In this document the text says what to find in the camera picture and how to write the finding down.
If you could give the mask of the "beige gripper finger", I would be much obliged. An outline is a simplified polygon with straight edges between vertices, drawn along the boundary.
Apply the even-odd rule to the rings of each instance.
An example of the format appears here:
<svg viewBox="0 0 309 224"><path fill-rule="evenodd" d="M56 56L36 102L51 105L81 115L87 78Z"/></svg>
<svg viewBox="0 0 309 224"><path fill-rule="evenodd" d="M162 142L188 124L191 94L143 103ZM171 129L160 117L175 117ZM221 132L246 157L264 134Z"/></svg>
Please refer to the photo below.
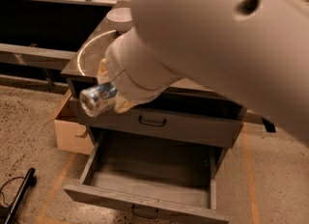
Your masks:
<svg viewBox="0 0 309 224"><path fill-rule="evenodd" d="M97 74L98 84L104 84L110 81L108 68L106 66L106 59L103 58L98 65L98 74Z"/></svg>
<svg viewBox="0 0 309 224"><path fill-rule="evenodd" d="M117 114L122 114L135 107L136 105L136 102L126 99L121 94L117 94L115 97L115 105L113 109Z"/></svg>

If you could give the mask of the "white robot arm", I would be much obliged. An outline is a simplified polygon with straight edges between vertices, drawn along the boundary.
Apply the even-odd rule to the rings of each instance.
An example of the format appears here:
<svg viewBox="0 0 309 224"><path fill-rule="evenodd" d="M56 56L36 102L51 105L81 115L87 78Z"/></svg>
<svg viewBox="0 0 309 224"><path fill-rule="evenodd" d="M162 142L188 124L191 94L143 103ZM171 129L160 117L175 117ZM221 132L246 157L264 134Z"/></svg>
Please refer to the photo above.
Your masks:
<svg viewBox="0 0 309 224"><path fill-rule="evenodd" d="M130 0L109 79L144 103L187 78L309 144L309 7L302 0Z"/></svg>

